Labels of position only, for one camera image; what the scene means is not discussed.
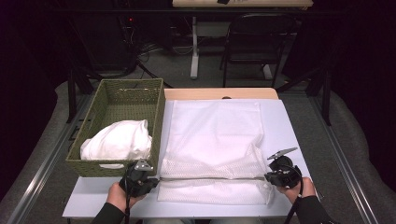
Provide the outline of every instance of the white cloth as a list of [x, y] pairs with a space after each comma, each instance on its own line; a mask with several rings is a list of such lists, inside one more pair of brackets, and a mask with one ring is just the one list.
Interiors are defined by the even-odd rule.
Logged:
[[[246, 180], [264, 177], [266, 173], [259, 148], [263, 137], [259, 103], [174, 101], [160, 177], [193, 180], [161, 182], [158, 199], [190, 203], [208, 203], [208, 200], [218, 204], [268, 203], [272, 186], [266, 181]], [[244, 191], [250, 193], [249, 201], [238, 195]], [[210, 195], [210, 199], [203, 199], [205, 195]]]
[[[101, 130], [81, 146], [82, 160], [139, 160], [148, 159], [151, 150], [148, 121], [123, 120]], [[102, 164], [118, 169], [121, 164]]]

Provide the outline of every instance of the green basket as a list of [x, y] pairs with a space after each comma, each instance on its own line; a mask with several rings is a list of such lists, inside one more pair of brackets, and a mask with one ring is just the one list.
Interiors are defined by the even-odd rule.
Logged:
[[148, 121], [148, 134], [152, 137], [148, 164], [153, 166], [149, 175], [156, 175], [163, 129], [165, 96], [163, 80], [154, 79], [103, 79], [93, 98], [88, 113], [73, 143], [66, 163], [80, 176], [122, 176], [125, 168], [107, 169], [101, 164], [123, 164], [132, 161], [94, 160], [86, 161], [80, 157], [84, 141], [93, 138], [106, 126], [122, 120]]

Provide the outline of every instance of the gray carpet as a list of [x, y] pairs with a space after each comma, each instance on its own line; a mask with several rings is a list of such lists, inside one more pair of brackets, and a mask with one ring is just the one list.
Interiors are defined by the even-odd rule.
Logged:
[[[149, 71], [163, 77], [167, 83], [176, 88], [221, 87], [220, 56], [218, 53], [209, 53], [216, 49], [216, 46], [210, 46], [210, 43], [201, 47], [199, 77], [196, 80], [190, 79], [191, 55], [189, 54], [181, 55], [158, 50], [151, 52], [149, 57], [143, 55], [141, 59], [147, 59], [145, 66]], [[234, 77], [236, 74], [247, 73], [251, 73], [254, 77], [261, 76], [259, 68], [256, 67], [243, 68], [242, 70], [235, 67], [233, 73]], [[141, 77], [142, 70], [137, 68], [125, 78]], [[284, 79], [281, 77], [276, 85], [279, 86], [283, 82]], [[230, 85], [239, 86], [240, 83], [230, 82]], [[270, 82], [255, 81], [249, 82], [248, 85], [268, 87]], [[323, 128], [323, 123], [316, 113], [312, 99], [301, 93], [303, 89], [304, 85], [297, 86], [288, 93], [280, 94], [279, 97], [287, 108], [291, 124], [316, 187], [324, 196], [322, 203], [329, 214], [342, 223], [364, 223], [359, 207], [352, 198], [345, 178], [335, 160], [333, 143]], [[65, 122], [68, 107], [65, 83], [57, 89], [57, 93], [58, 104], [46, 131], [13, 188], [0, 204], [0, 223], [7, 223], [42, 162], [57, 146], [62, 129], [67, 127]], [[331, 99], [331, 121], [331, 130], [335, 133], [338, 143], [359, 180], [361, 189], [365, 192], [378, 223], [396, 223], [396, 212], [392, 207], [396, 204], [396, 193], [381, 182], [374, 167], [368, 162], [368, 149], [364, 134], [343, 101], [335, 94], [332, 94]], [[33, 207], [28, 209], [25, 223], [66, 223], [66, 220], [62, 218], [62, 213], [78, 178], [78, 175], [64, 162], [72, 141], [73, 139], [67, 140], [60, 148], [59, 160], [57, 160]], [[277, 218], [266, 220], [266, 223], [282, 223], [282, 221], [283, 218]], [[72, 223], [89, 222], [89, 220], [72, 220]]]

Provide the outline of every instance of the white table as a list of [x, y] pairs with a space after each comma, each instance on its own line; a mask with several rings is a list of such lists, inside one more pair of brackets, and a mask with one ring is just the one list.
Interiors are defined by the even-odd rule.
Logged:
[[[312, 7], [312, 0], [230, 0], [227, 5], [217, 0], [173, 0], [173, 7]], [[229, 22], [197, 22], [192, 18], [191, 79], [198, 78], [198, 36], [226, 36]]]
[[[277, 99], [273, 89], [169, 89], [165, 90], [165, 95], [167, 101], [163, 118], [159, 163], [166, 148], [172, 100], [175, 99], [221, 99], [223, 96], [230, 96], [260, 101], [265, 134], [262, 144], [264, 158], [268, 158], [280, 149], [299, 147], [287, 111], [283, 103]], [[295, 165], [299, 166], [304, 176], [310, 176], [300, 149], [289, 153], [288, 157]], [[64, 209], [63, 217], [95, 217], [106, 201], [108, 188], [116, 181], [120, 181], [120, 177], [80, 177]], [[287, 215], [291, 207], [286, 197], [277, 190], [275, 190], [272, 201], [267, 205], [167, 203], [157, 202], [157, 195], [158, 188], [153, 189], [145, 199], [132, 207], [131, 217], [283, 217]]]

